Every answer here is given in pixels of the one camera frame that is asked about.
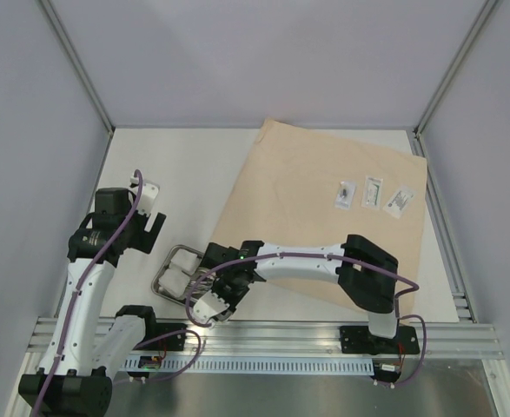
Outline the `white gauze pad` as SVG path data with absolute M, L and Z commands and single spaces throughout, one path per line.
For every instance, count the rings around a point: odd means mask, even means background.
M 192 275 L 196 271 L 200 260 L 201 258 L 196 253 L 180 249 L 171 258 L 170 266 L 180 269 L 185 274 Z
M 160 289 L 176 299 L 183 298 L 189 283 L 190 277 L 180 269 L 168 268 L 158 278 Z

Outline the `stainless steel tray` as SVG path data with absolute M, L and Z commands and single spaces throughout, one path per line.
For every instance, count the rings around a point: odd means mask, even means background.
M 173 247 L 153 279 L 151 289 L 186 309 L 204 328 L 226 321 L 249 291 L 247 271 L 241 265 L 215 268 L 239 257 L 236 248 L 211 242 L 201 252 L 185 245 Z

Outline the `clear blister packet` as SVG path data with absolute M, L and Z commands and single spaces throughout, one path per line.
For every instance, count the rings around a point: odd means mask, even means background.
M 353 204 L 354 194 L 356 191 L 356 183 L 350 181 L 340 182 L 340 186 L 336 193 L 334 206 L 338 209 L 350 210 Z

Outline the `green white suture packet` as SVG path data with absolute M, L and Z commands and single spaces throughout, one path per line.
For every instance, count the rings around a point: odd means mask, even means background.
M 361 206 L 365 209 L 378 210 L 381 207 L 381 194 L 383 188 L 383 180 L 367 175 L 363 195 L 361 199 Z

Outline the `steel hemostat forceps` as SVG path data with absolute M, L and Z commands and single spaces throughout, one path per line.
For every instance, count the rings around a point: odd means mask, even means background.
M 210 277 L 202 281 L 200 284 L 196 284 L 196 280 L 193 280 L 186 287 L 185 295 L 189 295 L 190 300 L 192 302 L 196 302 L 212 288 L 212 285 L 213 279 Z

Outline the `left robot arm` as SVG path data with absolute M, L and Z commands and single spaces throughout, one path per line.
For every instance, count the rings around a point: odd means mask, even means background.
M 166 216 L 151 210 L 159 188 L 134 179 L 129 188 L 95 193 L 94 209 L 69 239 L 62 306 L 37 370 L 24 374 L 19 395 L 34 416 L 103 416 L 113 379 L 135 346 L 149 348 L 159 335 L 154 310 L 128 305 L 101 342 L 95 334 L 104 296 L 128 249 L 149 254 Z

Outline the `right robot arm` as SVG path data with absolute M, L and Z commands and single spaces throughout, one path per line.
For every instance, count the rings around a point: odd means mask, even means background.
M 398 260 L 361 235 L 327 247 L 283 247 L 245 241 L 239 248 L 211 242 L 202 266 L 215 277 L 189 314 L 199 325 L 232 315 L 254 282 L 302 279 L 335 285 L 368 314 L 368 341 L 387 352 L 400 340 L 395 287 Z

